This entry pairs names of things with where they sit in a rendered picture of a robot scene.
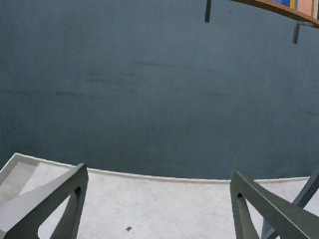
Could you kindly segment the dark grey metal rack frame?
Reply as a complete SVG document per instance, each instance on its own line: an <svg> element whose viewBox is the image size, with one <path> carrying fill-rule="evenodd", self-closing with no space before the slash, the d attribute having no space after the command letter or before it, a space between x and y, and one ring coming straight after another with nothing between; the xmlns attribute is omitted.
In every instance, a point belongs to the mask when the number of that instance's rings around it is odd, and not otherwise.
<svg viewBox="0 0 319 239"><path fill-rule="evenodd" d="M304 208L318 189L319 163L317 164L308 181L292 203ZM268 222L263 218L261 239L276 239L278 236L278 233L273 228L271 228Z"/></svg>

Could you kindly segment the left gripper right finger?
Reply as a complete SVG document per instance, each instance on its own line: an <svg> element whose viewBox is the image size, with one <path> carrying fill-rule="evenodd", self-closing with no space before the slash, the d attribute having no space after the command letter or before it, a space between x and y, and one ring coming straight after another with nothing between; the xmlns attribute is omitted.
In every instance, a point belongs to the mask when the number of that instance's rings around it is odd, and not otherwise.
<svg viewBox="0 0 319 239"><path fill-rule="evenodd" d="M319 239L319 216L270 192L241 171L234 171L229 190L236 239L260 239L246 200L280 239Z"/></svg>

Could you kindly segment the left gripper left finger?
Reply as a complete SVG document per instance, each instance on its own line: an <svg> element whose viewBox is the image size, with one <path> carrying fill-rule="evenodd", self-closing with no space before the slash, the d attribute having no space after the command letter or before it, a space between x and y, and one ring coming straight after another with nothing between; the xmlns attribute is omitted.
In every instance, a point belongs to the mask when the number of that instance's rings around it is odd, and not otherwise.
<svg viewBox="0 0 319 239"><path fill-rule="evenodd" d="M0 203L0 239L40 239L39 227L69 196L49 239L77 239L88 183L87 166L80 163L51 182Z"/></svg>

